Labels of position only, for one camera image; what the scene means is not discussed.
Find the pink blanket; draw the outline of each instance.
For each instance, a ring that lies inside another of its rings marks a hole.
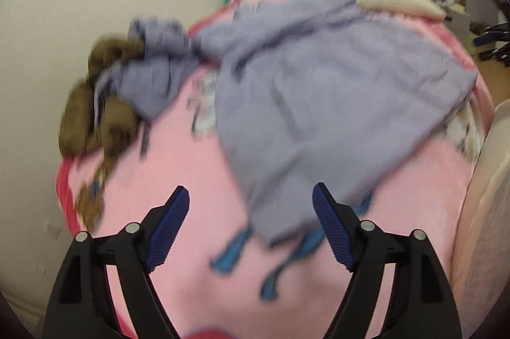
[[[222,11],[215,18],[228,18],[230,11]],[[466,68],[476,69],[442,24],[398,18],[448,48]],[[208,131],[212,101],[203,85],[213,78],[209,70],[198,69],[172,108],[154,124],[145,160],[139,159],[140,141],[125,153],[106,186],[105,214],[95,236],[110,235],[129,222],[139,222],[149,209],[165,203],[176,186],[183,185],[191,197],[189,214],[165,264],[151,275],[179,334],[186,337],[219,328],[239,339],[323,337],[350,279],[350,273],[337,264],[327,243],[313,257],[282,274],[279,298],[274,302],[262,302],[259,290],[267,275],[288,257],[297,240],[270,251],[255,238],[248,242],[231,275],[222,276],[210,269],[210,260],[246,225],[247,215],[218,136]],[[493,107],[481,77],[471,104],[485,135]],[[92,179],[101,158],[97,153],[62,165],[57,192],[73,234],[82,228],[73,211],[73,200],[83,183]],[[451,140],[434,136],[378,186],[364,218],[397,234],[423,229],[450,274],[457,222],[472,171],[473,164]],[[108,271],[124,333],[134,337],[115,269]],[[378,334],[382,327],[392,272],[389,269],[385,273],[368,337]]]

